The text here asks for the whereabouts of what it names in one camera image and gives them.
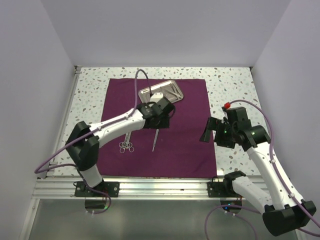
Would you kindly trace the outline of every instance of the black mounting plate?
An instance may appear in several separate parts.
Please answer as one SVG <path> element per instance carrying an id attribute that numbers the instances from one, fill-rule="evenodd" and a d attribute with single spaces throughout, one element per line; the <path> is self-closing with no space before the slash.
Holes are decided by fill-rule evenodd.
<path id="1" fill-rule="evenodd" d="M 237 198 L 236 193 L 227 192 L 223 180 L 206 183 L 209 198 Z"/>
<path id="2" fill-rule="evenodd" d="M 94 198 L 94 197 L 103 197 L 99 193 L 92 192 L 91 190 L 87 189 L 86 185 L 83 181 L 77 181 L 75 182 L 75 192 L 74 196 L 77 198 Z M 103 186 L 105 189 L 105 192 L 111 197 L 111 198 L 117 198 L 119 195 L 119 186 L 120 183 L 118 181 L 105 181 L 103 182 Z"/>

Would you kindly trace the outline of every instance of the white wall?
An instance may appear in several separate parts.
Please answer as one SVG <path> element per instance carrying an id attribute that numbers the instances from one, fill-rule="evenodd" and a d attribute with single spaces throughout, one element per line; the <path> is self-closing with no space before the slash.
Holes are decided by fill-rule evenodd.
<path id="1" fill-rule="evenodd" d="M 253 68 L 275 150 L 320 221 L 320 1 L 292 0 Z M 320 233 L 313 223 L 307 229 Z"/>
<path id="2" fill-rule="evenodd" d="M 2 0 L 0 32 L 0 239 L 16 240 L 33 171 L 58 135 L 73 66 L 39 0 Z"/>
<path id="3" fill-rule="evenodd" d="M 74 65 L 253 66 L 290 0 L 42 0 Z"/>

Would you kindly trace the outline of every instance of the purple cable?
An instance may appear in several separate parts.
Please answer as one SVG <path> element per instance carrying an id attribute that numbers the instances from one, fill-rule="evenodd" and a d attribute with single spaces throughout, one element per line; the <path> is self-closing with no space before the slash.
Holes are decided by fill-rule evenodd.
<path id="1" fill-rule="evenodd" d="M 60 164 L 60 165 L 56 165 L 56 166 L 51 166 L 51 167 L 48 167 L 48 168 L 45 168 L 45 169 L 41 169 L 44 165 L 46 165 L 48 162 L 50 162 L 53 158 L 55 158 L 58 154 L 60 154 L 63 150 L 69 148 L 70 146 L 72 146 L 73 144 L 79 142 L 80 140 L 82 139 L 85 139 L 86 137 L 102 130 L 103 128 L 107 127 L 107 126 L 110 126 L 112 124 L 115 124 L 115 123 L 118 123 L 122 120 L 125 120 L 127 118 L 130 118 L 134 112 L 136 111 L 137 109 L 137 105 L 138 105 L 138 86 L 137 86 L 137 79 L 138 79 L 138 74 L 139 72 L 142 72 L 145 77 L 146 77 L 146 80 L 148 82 L 148 85 L 149 85 L 149 90 L 150 90 L 150 93 L 151 93 L 151 86 L 150 86 L 150 83 L 149 83 L 149 78 L 147 76 L 147 73 L 142 70 L 142 69 L 138 69 L 135 73 L 135 78 L 134 78 L 134 107 L 133 107 L 133 110 L 129 113 L 129 115 L 127 117 L 122 117 L 122 118 L 119 118 L 117 120 L 114 120 L 114 121 L 111 121 L 111 122 L 107 122 L 105 124 L 103 124 L 100 128 L 96 128 L 88 133 L 86 133 L 85 135 L 82 135 L 80 137 L 78 137 L 77 139 L 69 142 L 68 144 L 66 144 L 65 146 L 63 146 L 62 148 L 60 148 L 59 150 L 57 150 L 53 155 L 51 155 L 47 160 L 45 160 L 43 163 L 41 163 L 35 170 L 34 170 L 34 173 L 35 174 L 40 174 L 40 173 L 43 173 L 43 172 L 46 172 L 46 171 L 49 171 L 49 170 L 52 170 L 52 169 L 56 169 L 56 168 L 61 168 L 61 167 L 67 167 L 67 166 L 70 166 L 70 167 L 75 167 L 77 168 L 77 166 L 75 164 L 72 164 L 72 163 L 64 163 L 64 164 Z M 104 213 L 105 211 L 107 211 L 111 205 L 111 198 L 110 196 L 106 193 L 106 192 L 102 192 L 102 191 L 98 191 L 98 190 L 95 190 L 93 189 L 92 187 L 90 187 L 86 180 L 83 178 L 83 176 L 81 175 L 81 173 L 78 171 L 79 175 L 81 176 L 85 186 L 91 190 L 92 192 L 94 193 L 97 193 L 97 194 L 101 194 L 101 195 L 104 195 L 106 198 L 109 199 L 109 204 L 106 208 L 104 208 L 104 210 L 101 210 L 101 211 L 97 211 L 97 212 L 94 212 L 92 211 L 92 214 L 101 214 L 101 213 Z"/>
<path id="2" fill-rule="evenodd" d="M 249 102 L 247 100 L 234 100 L 234 101 L 231 101 L 230 104 L 233 104 L 233 103 L 237 103 L 237 102 L 243 102 L 243 103 L 247 103 L 247 104 L 250 104 L 251 106 L 255 107 L 260 113 L 262 113 L 264 119 L 266 120 L 268 126 L 269 126 L 269 130 L 270 130 L 270 138 L 271 138 L 271 141 L 270 141 L 270 146 L 269 146 L 269 155 L 270 155 L 270 159 L 273 160 L 274 159 L 274 155 L 273 155 L 273 149 L 274 149 L 274 141 L 275 141 L 275 138 L 274 138 L 274 134 L 273 134 L 273 128 L 272 128 L 272 125 L 271 125 L 271 122 L 269 121 L 268 117 L 265 115 L 265 113 L 262 111 L 261 108 L 259 108 L 258 106 L 254 105 L 252 102 Z M 274 168 L 274 171 L 277 175 L 277 177 L 279 178 L 280 182 L 282 183 L 283 187 L 285 188 L 285 190 L 287 191 L 287 193 L 290 195 L 292 194 L 290 188 L 287 186 L 286 182 L 284 181 L 284 179 L 282 178 L 280 172 L 279 172 L 279 169 L 276 165 L 275 162 L 272 163 L 272 166 Z M 318 226 L 318 228 L 320 228 L 320 222 L 318 222 L 302 205 L 301 203 L 297 200 L 297 198 L 295 196 L 292 196 L 292 199 L 293 201 L 299 206 L 299 208 Z M 303 230 L 301 228 L 299 228 L 300 231 L 303 231 L 304 233 L 307 233 L 307 234 L 310 234 L 312 236 L 316 236 L 316 237 L 320 237 L 320 234 L 318 233 L 313 233 L 313 232 L 310 232 L 310 231 L 307 231 L 307 230 Z"/>
<path id="3" fill-rule="evenodd" d="M 208 235 L 208 230 L 207 230 L 208 219 L 209 219 L 210 215 L 213 213 L 213 211 L 215 211 L 215 210 L 217 210 L 217 209 L 219 209 L 219 208 L 225 208 L 225 207 L 230 207 L 230 205 L 225 204 L 225 205 L 216 206 L 216 207 L 214 207 L 214 208 L 206 215 L 205 221 L 204 221 L 204 233 L 205 233 L 205 237 L 206 237 L 207 240 L 210 240 L 210 239 L 209 239 L 209 235 Z M 255 214 L 260 214 L 260 212 L 258 212 L 258 211 L 255 210 L 255 209 L 252 209 L 252 208 L 250 208 L 250 207 L 239 206 L 239 205 L 232 205 L 232 207 L 244 209 L 244 210 L 253 212 L 253 213 L 255 213 Z M 239 219 L 244 220 L 245 222 L 247 222 L 247 223 L 249 224 L 249 226 L 252 228 L 252 230 L 253 230 L 253 232 L 254 232 L 254 237 L 255 237 L 255 239 L 257 240 L 257 239 L 258 239 L 258 234 L 257 234 L 257 231 L 256 231 L 255 227 L 254 227 L 247 219 L 245 219 L 244 217 L 239 216 L 239 215 L 237 215 L 237 214 L 234 215 L 234 216 L 237 217 L 237 218 L 239 218 Z"/>

